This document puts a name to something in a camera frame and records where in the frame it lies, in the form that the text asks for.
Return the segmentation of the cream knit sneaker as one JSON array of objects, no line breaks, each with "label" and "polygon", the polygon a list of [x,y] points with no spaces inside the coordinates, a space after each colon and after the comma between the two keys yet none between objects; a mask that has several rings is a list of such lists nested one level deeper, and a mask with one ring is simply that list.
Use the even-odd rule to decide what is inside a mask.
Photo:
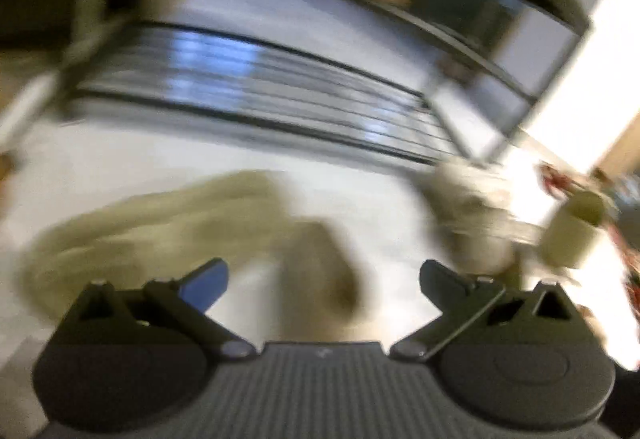
[{"label": "cream knit sneaker", "polygon": [[423,180],[454,271],[519,279],[532,266],[542,277],[578,286],[575,272],[616,218],[612,200],[572,180],[551,219],[535,225],[513,214],[514,186],[503,168],[460,157],[440,162]]},{"label": "cream knit sneaker", "polygon": [[58,321],[89,282],[136,289],[208,260],[231,274],[273,263],[285,341],[352,341],[367,323],[362,281],[323,220],[291,214],[276,174],[244,170],[178,190],[135,195],[43,230],[23,251],[21,286]]}]

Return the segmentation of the white metal pole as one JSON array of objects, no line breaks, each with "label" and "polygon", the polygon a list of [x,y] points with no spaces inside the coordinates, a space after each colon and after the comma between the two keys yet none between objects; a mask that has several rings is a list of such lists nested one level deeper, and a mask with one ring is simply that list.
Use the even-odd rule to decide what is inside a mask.
[{"label": "white metal pole", "polygon": [[32,78],[1,113],[1,153],[10,153],[60,89],[61,73],[48,70]]}]

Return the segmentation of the black metal shoe rack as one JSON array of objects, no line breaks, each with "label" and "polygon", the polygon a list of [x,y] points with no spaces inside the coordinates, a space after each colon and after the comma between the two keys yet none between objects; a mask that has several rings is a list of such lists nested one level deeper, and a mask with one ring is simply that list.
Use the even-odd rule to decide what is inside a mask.
[{"label": "black metal shoe rack", "polygon": [[106,0],[66,75],[99,108],[396,162],[495,162],[590,27],[584,0]]}]

